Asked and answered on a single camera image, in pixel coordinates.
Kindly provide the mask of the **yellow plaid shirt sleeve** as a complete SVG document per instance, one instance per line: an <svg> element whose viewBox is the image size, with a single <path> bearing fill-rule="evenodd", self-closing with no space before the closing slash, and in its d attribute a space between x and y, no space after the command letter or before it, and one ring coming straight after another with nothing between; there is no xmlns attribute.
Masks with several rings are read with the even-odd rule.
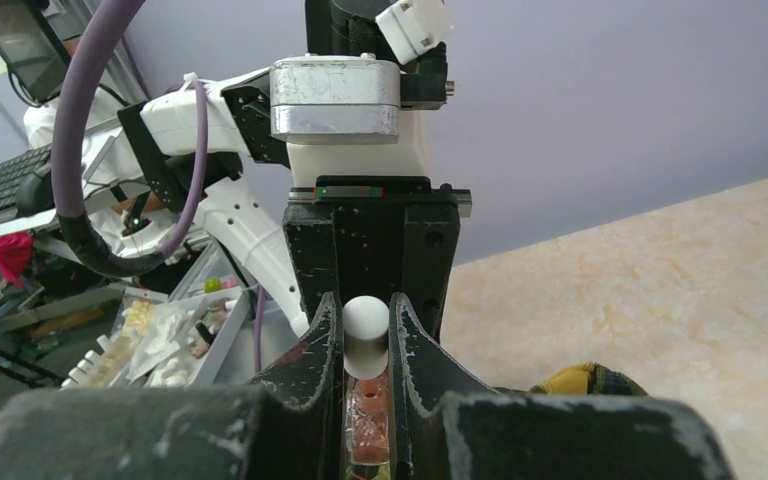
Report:
<svg viewBox="0 0 768 480"><path fill-rule="evenodd" d="M613 395L647 397L649 393L636 381L599 363L583 363L564 368L529 389L534 394Z"/></svg>

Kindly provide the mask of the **nail polish bottle white cap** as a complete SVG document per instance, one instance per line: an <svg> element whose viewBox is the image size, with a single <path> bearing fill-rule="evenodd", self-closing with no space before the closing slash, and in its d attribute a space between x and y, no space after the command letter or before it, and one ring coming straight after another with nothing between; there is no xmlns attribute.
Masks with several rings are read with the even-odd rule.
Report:
<svg viewBox="0 0 768 480"><path fill-rule="evenodd" d="M349 378L345 398L346 479L390 479L389 390L385 374Z"/></svg>

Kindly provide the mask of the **nail polish brush cap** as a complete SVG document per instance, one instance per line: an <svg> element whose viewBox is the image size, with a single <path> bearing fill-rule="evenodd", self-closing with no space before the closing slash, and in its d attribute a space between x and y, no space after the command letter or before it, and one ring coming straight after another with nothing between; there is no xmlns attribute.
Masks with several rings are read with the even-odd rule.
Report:
<svg viewBox="0 0 768 480"><path fill-rule="evenodd" d="M358 296L342 309L344 370L358 380L383 373L389 359L389 307L373 296Z"/></svg>

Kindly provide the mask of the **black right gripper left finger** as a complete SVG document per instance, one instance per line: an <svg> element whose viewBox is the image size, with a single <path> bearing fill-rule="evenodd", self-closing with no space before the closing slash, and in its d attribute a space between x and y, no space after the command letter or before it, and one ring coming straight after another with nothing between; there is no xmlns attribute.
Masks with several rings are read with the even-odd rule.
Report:
<svg viewBox="0 0 768 480"><path fill-rule="evenodd" d="M0 410L0 479L336 479L342 318L332 294L244 385L36 389Z"/></svg>

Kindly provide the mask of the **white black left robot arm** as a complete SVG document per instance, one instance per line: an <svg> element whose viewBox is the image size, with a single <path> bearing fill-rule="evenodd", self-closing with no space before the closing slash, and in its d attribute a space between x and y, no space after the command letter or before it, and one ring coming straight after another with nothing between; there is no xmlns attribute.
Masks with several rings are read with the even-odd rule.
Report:
<svg viewBox="0 0 768 480"><path fill-rule="evenodd" d="M323 296L405 295L438 337L466 189L431 184L421 111L442 69L290 58L119 114L181 229L223 244L303 333Z"/></svg>

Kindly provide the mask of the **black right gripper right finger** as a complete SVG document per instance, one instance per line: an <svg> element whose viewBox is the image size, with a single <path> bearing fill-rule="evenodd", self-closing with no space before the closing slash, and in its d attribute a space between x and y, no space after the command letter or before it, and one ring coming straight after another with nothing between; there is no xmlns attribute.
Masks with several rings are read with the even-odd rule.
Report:
<svg viewBox="0 0 768 480"><path fill-rule="evenodd" d="M675 401L508 394L465 370L390 304L397 479L729 479L714 432Z"/></svg>

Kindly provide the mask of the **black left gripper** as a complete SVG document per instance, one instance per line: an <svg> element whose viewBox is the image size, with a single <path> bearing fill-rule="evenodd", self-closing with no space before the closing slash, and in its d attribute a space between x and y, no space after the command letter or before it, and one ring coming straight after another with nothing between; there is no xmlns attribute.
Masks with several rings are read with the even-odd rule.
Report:
<svg viewBox="0 0 768 480"><path fill-rule="evenodd" d="M283 231L303 309L321 299L408 296L419 322L440 339L443 308L468 189L423 176L322 176L291 189Z"/></svg>

